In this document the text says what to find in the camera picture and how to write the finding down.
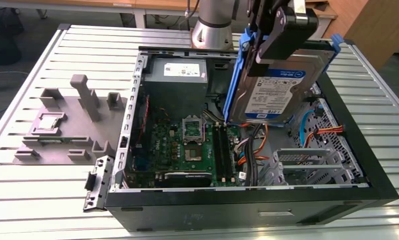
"table leg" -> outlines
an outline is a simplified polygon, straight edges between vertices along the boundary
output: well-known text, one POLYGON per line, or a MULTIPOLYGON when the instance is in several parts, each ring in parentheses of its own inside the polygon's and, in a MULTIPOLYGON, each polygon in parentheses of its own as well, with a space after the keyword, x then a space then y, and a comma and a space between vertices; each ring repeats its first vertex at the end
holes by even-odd
POLYGON ((144 9, 133 9, 135 27, 137 29, 145 28, 145 12, 144 9))
POLYGON ((46 15, 45 15, 46 10, 41 11, 41 9, 36 9, 36 12, 38 14, 40 19, 45 19, 46 18, 46 15))
POLYGON ((125 14, 125 13, 119 13, 119 15, 120 15, 120 20, 121 20, 121 26, 125 28, 128 28, 129 26, 129 23, 131 23, 131 21, 132 21, 132 15, 131 14, 125 14))

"wooden table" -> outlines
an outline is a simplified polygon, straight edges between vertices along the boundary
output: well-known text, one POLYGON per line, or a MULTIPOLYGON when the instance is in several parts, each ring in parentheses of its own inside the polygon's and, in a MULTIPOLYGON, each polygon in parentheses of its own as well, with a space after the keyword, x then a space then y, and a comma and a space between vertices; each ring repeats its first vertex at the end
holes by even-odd
POLYGON ((40 9, 133 14, 135 26, 145 28, 145 14, 183 16, 186 0, 0 0, 0 7, 36 9, 40 18, 44 18, 40 9))

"black cable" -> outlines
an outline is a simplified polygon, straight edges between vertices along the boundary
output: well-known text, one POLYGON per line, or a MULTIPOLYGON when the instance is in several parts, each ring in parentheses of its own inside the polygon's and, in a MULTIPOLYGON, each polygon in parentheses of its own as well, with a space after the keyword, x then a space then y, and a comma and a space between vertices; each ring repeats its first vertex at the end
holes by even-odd
MULTIPOLYGON (((246 153, 247 151, 247 144, 243 145, 243 152, 246 153)), ((246 177, 245 177, 245 186, 251 185, 251 165, 249 161, 246 160, 246 177)))
POLYGON ((216 97, 214 98, 214 105, 215 105, 215 109, 216 109, 218 113, 219 113, 220 116, 222 116, 222 115, 223 115, 223 112, 220 111, 220 107, 219 107, 219 105, 218 105, 219 102, 220 102, 220 101, 219 101, 219 96, 216 96, 216 97))
POLYGON ((179 18, 180 18, 180 16, 179 16, 178 19, 176 19, 176 21, 172 23, 172 25, 171 25, 171 26, 167 26, 163 22, 160 22, 160 20, 156 18, 155 15, 151 15, 151 16, 152 16, 152 18, 158 21, 158 23, 162 24, 162 25, 166 27, 166 29, 168 29, 170 27, 174 27, 175 24, 176 24, 176 22, 178 22, 178 20, 179 20, 179 18))
POLYGON ((254 137, 255 137, 255 135, 259 131, 261 126, 262 126, 261 124, 258 124, 255 126, 255 128, 253 130, 253 134, 250 135, 250 137, 247 139, 246 151, 243 152, 246 162, 249 163, 249 166, 250 166, 250 169, 251 169, 251 175, 250 175, 250 178, 251 178, 250 184, 251 184, 251 186, 257 186, 257 184, 258 184, 258 179, 257 179, 258 171, 257 171, 255 157, 254 157, 254 153, 253 153, 253 141, 254 141, 254 137))
POLYGON ((194 5, 194 9, 192 9, 192 11, 190 12, 188 16, 184 18, 183 21, 179 22, 179 24, 178 24, 178 30, 180 30, 180 24, 182 24, 186 20, 188 20, 188 18, 191 18, 191 16, 194 15, 194 13, 195 13, 195 11, 196 11, 196 8, 198 8, 198 5, 199 5, 199 0, 196 0, 196 4, 194 5))
POLYGON ((180 16, 178 16, 176 21, 174 22, 174 24, 171 26, 167 26, 166 29, 170 29, 170 27, 175 26, 175 24, 178 23, 179 18, 180 18, 180 16))

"aluminum extrusion table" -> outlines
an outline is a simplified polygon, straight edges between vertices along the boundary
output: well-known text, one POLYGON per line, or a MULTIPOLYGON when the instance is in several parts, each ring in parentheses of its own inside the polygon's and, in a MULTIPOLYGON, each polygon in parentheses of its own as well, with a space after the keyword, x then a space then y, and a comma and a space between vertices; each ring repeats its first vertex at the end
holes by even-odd
MULTIPOLYGON (((188 32, 79 25, 56 31, 0 120, 0 239, 399 239, 399 200, 328 225, 127 232, 108 212, 81 212, 91 166, 9 164, 42 88, 76 96, 69 78, 84 74, 97 96, 124 96, 140 45, 187 48, 188 32)), ((326 73, 399 192, 399 99, 353 45, 342 45, 326 73)))

